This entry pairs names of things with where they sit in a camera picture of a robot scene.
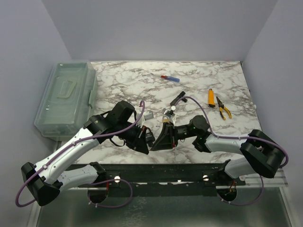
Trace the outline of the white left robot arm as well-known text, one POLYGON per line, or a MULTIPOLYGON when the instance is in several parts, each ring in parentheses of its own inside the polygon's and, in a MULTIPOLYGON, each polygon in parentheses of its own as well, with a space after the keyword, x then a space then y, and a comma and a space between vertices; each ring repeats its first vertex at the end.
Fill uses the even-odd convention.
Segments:
POLYGON ((19 197, 24 188, 28 188, 39 206, 45 206, 67 189, 82 185, 99 187, 109 182, 105 169, 97 162, 74 170, 68 170, 68 167, 114 136, 123 139, 130 149, 148 154, 143 113, 130 123, 128 120, 134 113, 135 108, 129 102, 120 101, 108 113, 91 116, 68 142, 50 156, 35 164, 25 163, 21 167, 24 183, 16 195, 16 205, 22 207, 19 197))

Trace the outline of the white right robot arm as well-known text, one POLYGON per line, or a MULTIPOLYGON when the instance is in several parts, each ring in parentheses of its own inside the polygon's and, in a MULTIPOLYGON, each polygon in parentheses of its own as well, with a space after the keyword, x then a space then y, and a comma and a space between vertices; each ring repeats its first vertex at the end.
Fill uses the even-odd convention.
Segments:
POLYGON ((152 151, 173 149, 180 140, 194 138, 194 148, 199 152, 226 152, 242 155, 236 160, 227 160, 218 173, 218 181, 223 185, 243 175, 258 174, 274 178, 282 162, 287 161, 286 153, 260 130, 250 134, 232 137, 215 136, 205 117, 196 115, 188 124, 176 126, 165 120, 159 137, 151 147, 152 151))

